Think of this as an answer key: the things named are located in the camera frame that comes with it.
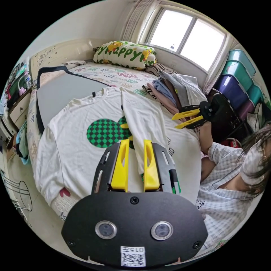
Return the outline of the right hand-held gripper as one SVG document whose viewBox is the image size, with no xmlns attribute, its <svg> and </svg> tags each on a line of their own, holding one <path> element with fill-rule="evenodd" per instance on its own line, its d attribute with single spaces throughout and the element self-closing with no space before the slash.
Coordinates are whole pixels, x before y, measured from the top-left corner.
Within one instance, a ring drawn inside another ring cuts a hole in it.
<svg viewBox="0 0 271 271">
<path fill-rule="evenodd" d="M 230 101 L 223 94 L 215 94 L 210 103 L 204 100 L 198 105 L 183 107 L 179 113 L 172 117 L 172 120 L 191 116 L 193 116 L 191 120 L 181 123 L 175 126 L 175 128 L 195 129 L 202 127 L 206 122 L 229 126 L 230 129 L 235 129 L 238 125 L 238 117 Z"/>
</svg>

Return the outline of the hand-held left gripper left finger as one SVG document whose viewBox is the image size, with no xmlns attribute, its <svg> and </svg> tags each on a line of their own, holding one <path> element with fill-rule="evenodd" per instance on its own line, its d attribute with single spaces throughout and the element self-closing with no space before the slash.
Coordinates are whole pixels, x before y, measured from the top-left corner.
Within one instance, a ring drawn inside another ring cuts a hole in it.
<svg viewBox="0 0 271 271">
<path fill-rule="evenodd" d="M 113 177 L 111 180 L 112 190 L 128 190 L 128 163 L 129 163 L 129 139 L 119 143 Z"/>
</svg>

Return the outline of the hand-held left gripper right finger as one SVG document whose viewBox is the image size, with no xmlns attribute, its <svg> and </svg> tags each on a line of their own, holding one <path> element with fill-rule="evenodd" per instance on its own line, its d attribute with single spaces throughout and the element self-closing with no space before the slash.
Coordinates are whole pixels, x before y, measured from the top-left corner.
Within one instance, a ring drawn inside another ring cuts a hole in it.
<svg viewBox="0 0 271 271">
<path fill-rule="evenodd" d="M 159 189 L 159 176 L 151 140 L 144 140 L 144 192 Z"/>
</svg>

